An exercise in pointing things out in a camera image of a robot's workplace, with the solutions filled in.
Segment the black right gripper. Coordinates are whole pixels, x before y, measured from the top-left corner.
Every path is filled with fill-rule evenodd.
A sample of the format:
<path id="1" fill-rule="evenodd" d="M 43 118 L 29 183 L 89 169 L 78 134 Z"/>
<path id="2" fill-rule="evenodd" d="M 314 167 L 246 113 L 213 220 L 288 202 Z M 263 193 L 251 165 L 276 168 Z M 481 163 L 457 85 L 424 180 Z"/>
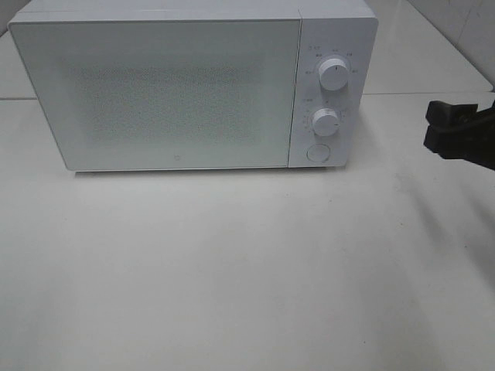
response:
<path id="1" fill-rule="evenodd" d="M 423 145 L 429 151 L 494 170 L 494 104 L 478 111 L 477 104 L 433 100 L 425 118 L 429 126 Z M 458 125 L 462 130 L 452 130 Z"/>

